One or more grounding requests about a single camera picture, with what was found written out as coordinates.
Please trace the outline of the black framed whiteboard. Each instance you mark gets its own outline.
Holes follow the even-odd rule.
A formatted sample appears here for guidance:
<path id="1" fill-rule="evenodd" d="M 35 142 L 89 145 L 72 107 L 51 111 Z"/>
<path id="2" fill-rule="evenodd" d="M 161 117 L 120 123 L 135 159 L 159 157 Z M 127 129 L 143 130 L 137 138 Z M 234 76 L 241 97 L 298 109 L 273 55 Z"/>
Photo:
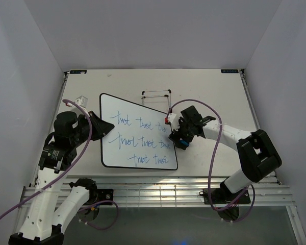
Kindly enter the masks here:
<path id="1" fill-rule="evenodd" d="M 114 125 L 101 140 L 101 162 L 109 168 L 177 170 L 172 127 L 166 113 L 102 93 L 100 118 Z"/>

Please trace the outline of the blue whiteboard eraser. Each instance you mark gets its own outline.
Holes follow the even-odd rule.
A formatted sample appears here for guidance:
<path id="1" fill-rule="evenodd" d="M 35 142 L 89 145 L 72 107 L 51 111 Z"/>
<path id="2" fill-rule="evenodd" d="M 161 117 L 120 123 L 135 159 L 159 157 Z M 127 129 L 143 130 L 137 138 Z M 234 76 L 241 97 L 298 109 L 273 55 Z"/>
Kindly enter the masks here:
<path id="1" fill-rule="evenodd" d="M 183 145 L 188 145 L 188 143 L 182 139 L 180 140 L 180 143 L 182 143 Z"/>

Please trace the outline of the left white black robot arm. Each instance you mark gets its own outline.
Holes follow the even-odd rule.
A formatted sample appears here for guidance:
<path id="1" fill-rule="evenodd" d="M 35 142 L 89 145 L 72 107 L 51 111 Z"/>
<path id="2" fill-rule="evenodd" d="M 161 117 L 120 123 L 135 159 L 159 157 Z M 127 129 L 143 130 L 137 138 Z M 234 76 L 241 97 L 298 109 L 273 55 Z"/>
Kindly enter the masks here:
<path id="1" fill-rule="evenodd" d="M 67 169 L 79 159 L 77 148 L 83 143 L 97 141 L 114 129 L 94 112 L 77 115 L 61 112 L 54 121 L 54 130 L 44 143 L 39 161 L 35 197 L 20 230 L 12 234 L 9 244 L 62 244 L 64 233 L 77 211 L 84 204 L 98 201 L 95 181 L 80 178 L 71 182 L 71 192 L 57 207 L 58 196 Z"/>

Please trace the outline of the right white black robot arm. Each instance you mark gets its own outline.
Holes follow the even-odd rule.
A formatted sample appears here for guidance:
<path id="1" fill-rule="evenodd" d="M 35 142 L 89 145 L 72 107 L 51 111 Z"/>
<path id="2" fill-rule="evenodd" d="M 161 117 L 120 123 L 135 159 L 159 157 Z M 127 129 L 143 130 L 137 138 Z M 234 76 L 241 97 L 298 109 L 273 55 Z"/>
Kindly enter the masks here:
<path id="1" fill-rule="evenodd" d="M 268 134 L 223 125 L 212 116 L 202 117 L 194 106 L 181 111 L 181 116 L 167 114 L 165 123 L 173 129 L 169 139 L 178 149 L 185 150 L 194 137 L 214 140 L 238 153 L 240 169 L 221 182 L 218 188 L 208 188 L 206 198 L 212 204 L 237 201 L 252 183 L 258 183 L 282 165 L 282 160 Z"/>

